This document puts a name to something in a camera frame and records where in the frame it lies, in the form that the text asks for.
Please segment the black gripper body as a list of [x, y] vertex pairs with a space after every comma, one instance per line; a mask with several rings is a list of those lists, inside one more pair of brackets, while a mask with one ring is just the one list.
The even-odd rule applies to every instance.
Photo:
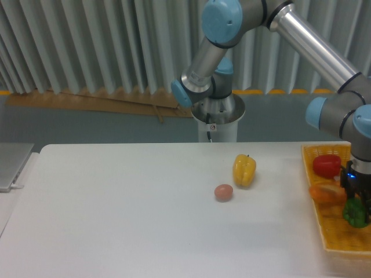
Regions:
[[340, 173], [340, 186], [344, 190], [350, 188], [355, 195], [370, 198], [370, 174], [364, 174], [355, 170], [355, 163], [347, 161], [345, 169]]

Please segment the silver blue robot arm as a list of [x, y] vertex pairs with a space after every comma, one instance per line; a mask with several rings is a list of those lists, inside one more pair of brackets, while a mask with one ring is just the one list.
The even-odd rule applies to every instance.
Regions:
[[351, 144], [351, 159], [340, 172], [347, 197], [343, 217], [357, 228], [369, 225], [370, 80], [296, 13], [292, 1], [208, 1], [202, 13], [201, 46], [171, 84], [177, 102], [191, 107], [205, 98], [227, 98], [233, 70], [225, 53], [258, 26], [285, 38], [337, 90], [332, 98], [313, 99], [305, 119]]

